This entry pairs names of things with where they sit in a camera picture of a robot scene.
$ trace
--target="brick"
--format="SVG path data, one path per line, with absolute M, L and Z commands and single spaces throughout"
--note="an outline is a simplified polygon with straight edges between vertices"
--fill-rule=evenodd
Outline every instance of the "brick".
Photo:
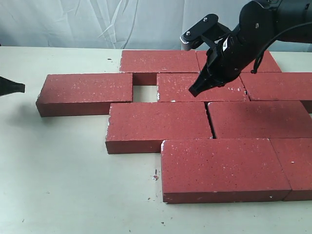
M 281 201 L 291 190 L 268 139 L 164 141 L 161 179 L 173 204 Z
M 200 69 L 202 69 L 207 61 L 206 51 L 196 51 L 198 64 Z M 243 73 L 250 73 L 250 71 L 254 68 L 254 61 L 251 62 L 245 69 L 243 69 Z M 271 55 L 269 51 L 264 53 L 263 60 L 258 68 L 258 72 L 282 72 L 275 59 Z
M 47 76 L 36 106 L 42 117 L 107 115 L 132 101 L 132 74 L 64 74 Z
M 213 88 L 194 97 L 189 88 L 196 81 L 198 74 L 158 74 L 157 88 L 160 102 L 166 101 L 248 101 L 245 88 L 238 78 L 222 88 Z
M 120 71 L 134 74 L 134 85 L 156 85 L 157 73 L 199 73 L 195 51 L 123 50 Z
M 113 103 L 106 149 L 109 154 L 159 153 L 166 139 L 211 137 L 204 103 Z
M 312 200 L 312 139 L 271 139 L 292 191 L 285 201 Z
M 310 138 L 312 119 L 300 101 L 211 102 L 216 138 Z
M 250 100 L 299 100 L 312 113 L 312 73 L 242 73 Z

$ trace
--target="white backdrop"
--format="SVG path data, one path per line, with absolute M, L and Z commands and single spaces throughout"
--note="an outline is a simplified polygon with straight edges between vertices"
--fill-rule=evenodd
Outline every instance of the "white backdrop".
M 180 35 L 207 14 L 217 14 L 222 24 L 233 29 L 247 2 L 0 0 L 0 43 L 3 46 L 181 49 Z M 270 47 L 271 51 L 311 49 L 310 44 L 285 42 Z

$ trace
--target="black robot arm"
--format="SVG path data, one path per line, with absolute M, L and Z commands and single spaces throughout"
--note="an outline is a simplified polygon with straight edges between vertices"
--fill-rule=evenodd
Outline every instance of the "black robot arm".
M 241 10 L 234 30 L 209 14 L 181 37 L 184 50 L 206 43 L 207 62 L 189 91 L 201 92 L 222 87 L 239 77 L 252 61 L 252 73 L 264 52 L 275 41 L 312 43 L 312 0 L 253 0 Z

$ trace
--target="black wire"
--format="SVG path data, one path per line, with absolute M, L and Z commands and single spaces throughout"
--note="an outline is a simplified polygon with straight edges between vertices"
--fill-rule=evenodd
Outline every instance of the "black wire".
M 262 50 L 258 53 L 255 61 L 254 61 L 254 64 L 253 64 L 253 70 L 251 70 L 251 73 L 253 74 L 256 74 L 257 71 L 258 71 L 258 68 L 262 62 L 262 59 L 263 59 L 263 56 L 264 56 L 264 53 L 265 51 L 276 41 L 276 39 L 278 37 L 280 37 L 282 34 L 292 30 L 292 29 L 295 29 L 295 28 L 299 28 L 299 27 L 302 27 L 302 26 L 306 26 L 306 25 L 309 25 L 309 24 L 312 24 L 312 21 L 311 22 L 307 22 L 307 23 L 302 23 L 302 24 L 298 24 L 296 26 L 293 26 L 291 28 L 288 28 L 286 30 L 284 30 L 283 32 L 277 34 L 275 37 L 273 37 L 263 48 Z

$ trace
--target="white speck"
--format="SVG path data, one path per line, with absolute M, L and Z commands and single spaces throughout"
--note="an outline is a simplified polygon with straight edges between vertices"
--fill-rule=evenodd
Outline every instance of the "white speck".
M 161 143 L 161 151 L 164 150 L 164 144 L 165 144 L 165 140 Z

